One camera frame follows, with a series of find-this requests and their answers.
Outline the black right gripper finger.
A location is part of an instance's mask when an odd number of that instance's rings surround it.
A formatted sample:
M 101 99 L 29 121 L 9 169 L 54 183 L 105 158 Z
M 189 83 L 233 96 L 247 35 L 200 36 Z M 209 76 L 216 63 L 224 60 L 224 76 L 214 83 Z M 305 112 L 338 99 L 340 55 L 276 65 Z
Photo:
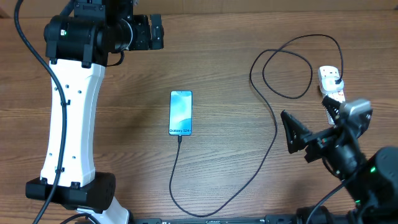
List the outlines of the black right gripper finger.
M 280 117 L 284 125 L 289 153 L 293 154 L 305 149 L 308 145 L 307 138 L 312 135 L 312 132 L 286 110 L 281 112 Z
M 340 106 L 342 105 L 342 102 L 336 101 L 329 96 L 325 96 L 323 98 L 322 105 L 333 120 L 333 124 L 343 124 L 345 122 L 345 117 L 340 115 Z

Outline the white charger plug adapter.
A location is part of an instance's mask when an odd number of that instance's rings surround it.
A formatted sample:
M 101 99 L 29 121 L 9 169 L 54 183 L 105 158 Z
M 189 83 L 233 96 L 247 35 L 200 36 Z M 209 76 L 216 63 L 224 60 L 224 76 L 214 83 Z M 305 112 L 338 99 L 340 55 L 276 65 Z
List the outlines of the white charger plug adapter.
M 325 94 L 338 92 L 344 88 L 344 81 L 339 78 L 322 78 L 320 81 L 320 91 Z

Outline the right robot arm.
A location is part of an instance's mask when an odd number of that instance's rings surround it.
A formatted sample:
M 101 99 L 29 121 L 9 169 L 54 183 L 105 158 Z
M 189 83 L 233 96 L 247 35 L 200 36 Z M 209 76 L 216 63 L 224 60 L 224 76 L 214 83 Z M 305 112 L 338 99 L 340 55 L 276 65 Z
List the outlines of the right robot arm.
M 305 150 L 308 163 L 322 160 L 340 185 L 316 205 L 297 210 L 299 223 L 397 223 L 397 148 L 380 148 L 370 159 L 360 150 L 358 139 L 368 130 L 373 108 L 364 98 L 339 102 L 328 96 L 322 105 L 334 125 L 318 133 L 306 128 L 293 115 L 280 114 L 288 150 Z M 333 215 L 323 206 L 345 188 L 356 208 L 345 216 Z

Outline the Samsung Galaxy smartphone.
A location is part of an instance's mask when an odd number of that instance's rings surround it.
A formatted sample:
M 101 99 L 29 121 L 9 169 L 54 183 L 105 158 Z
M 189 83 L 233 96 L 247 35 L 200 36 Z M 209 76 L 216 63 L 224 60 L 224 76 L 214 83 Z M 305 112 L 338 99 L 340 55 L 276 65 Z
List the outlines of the Samsung Galaxy smartphone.
M 193 92 L 174 90 L 170 93 L 169 134 L 190 136 L 192 134 Z

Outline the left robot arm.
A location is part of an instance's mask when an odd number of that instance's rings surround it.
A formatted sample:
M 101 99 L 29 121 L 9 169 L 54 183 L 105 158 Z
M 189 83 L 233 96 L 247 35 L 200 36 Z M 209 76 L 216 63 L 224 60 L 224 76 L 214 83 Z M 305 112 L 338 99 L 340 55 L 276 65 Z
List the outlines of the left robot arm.
M 47 153 L 40 175 L 25 194 L 57 203 L 93 223 L 133 223 L 115 197 L 116 178 L 98 172 L 93 137 L 98 95 L 109 54 L 164 47 L 158 14 L 136 15 L 134 1 L 70 1 L 45 26 L 45 56 L 52 78 Z

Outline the white power strip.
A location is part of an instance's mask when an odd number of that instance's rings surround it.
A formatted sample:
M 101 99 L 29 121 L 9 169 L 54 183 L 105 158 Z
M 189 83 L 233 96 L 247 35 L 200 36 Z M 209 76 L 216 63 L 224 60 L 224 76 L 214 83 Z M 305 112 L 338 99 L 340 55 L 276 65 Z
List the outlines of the white power strip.
M 323 97 L 330 97 L 340 103 L 344 102 L 345 94 L 343 91 L 344 81 L 340 84 L 335 82 L 340 78 L 339 71 L 336 67 L 325 65 L 318 69 L 318 82 Z

